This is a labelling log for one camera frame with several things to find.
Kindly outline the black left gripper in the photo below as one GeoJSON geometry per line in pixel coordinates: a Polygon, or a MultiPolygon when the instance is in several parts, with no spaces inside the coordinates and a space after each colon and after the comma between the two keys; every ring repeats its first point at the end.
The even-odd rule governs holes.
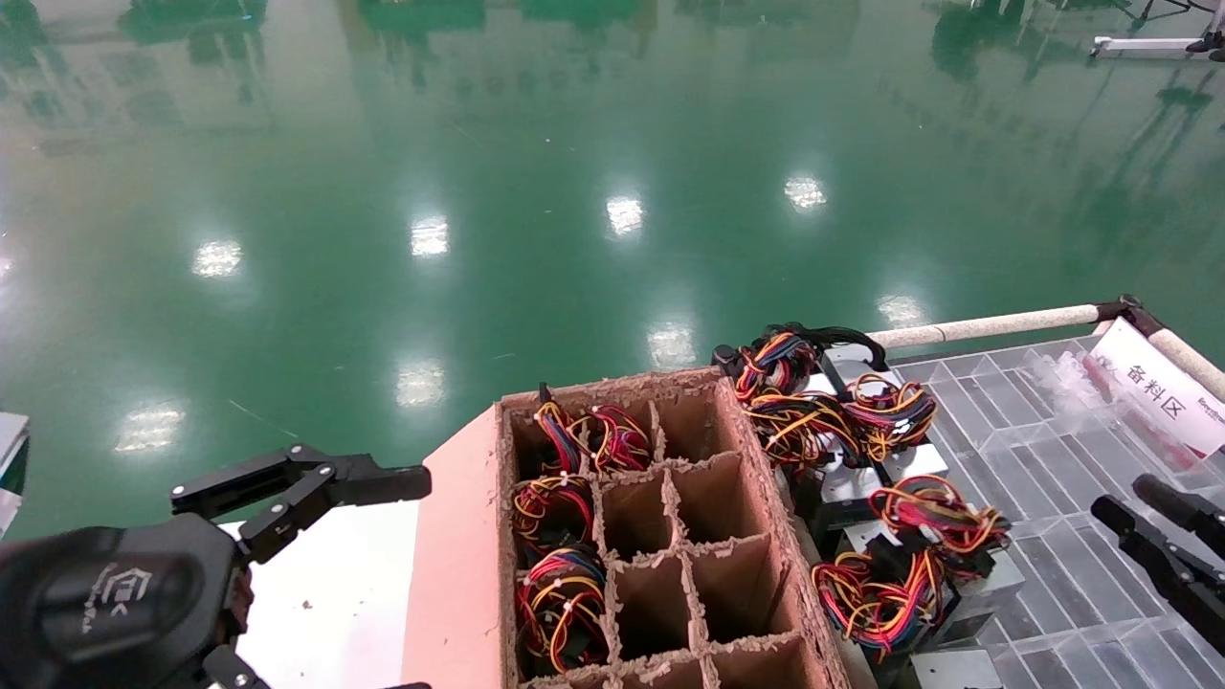
{"type": "Polygon", "coordinates": [[[5,544],[2,685],[272,688],[234,650],[251,603],[245,561],[268,563],[334,508],[431,493],[424,466],[292,445],[172,488],[180,516],[165,522],[5,544]],[[239,542],[211,523],[263,500],[239,542]]]}

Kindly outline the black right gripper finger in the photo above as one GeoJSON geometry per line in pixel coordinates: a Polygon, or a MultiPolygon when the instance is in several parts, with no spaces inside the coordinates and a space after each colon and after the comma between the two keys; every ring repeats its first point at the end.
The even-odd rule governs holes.
{"type": "Polygon", "coordinates": [[[1117,536],[1118,549],[1147,573],[1156,593],[1223,655],[1223,566],[1213,566],[1169,539],[1155,523],[1114,497],[1095,499],[1091,515],[1117,536]]]}
{"type": "Polygon", "coordinates": [[[1140,474],[1132,483],[1140,501],[1169,522],[1194,535],[1216,557],[1224,555],[1224,511],[1197,494],[1176,490],[1155,474],[1140,474]]]}

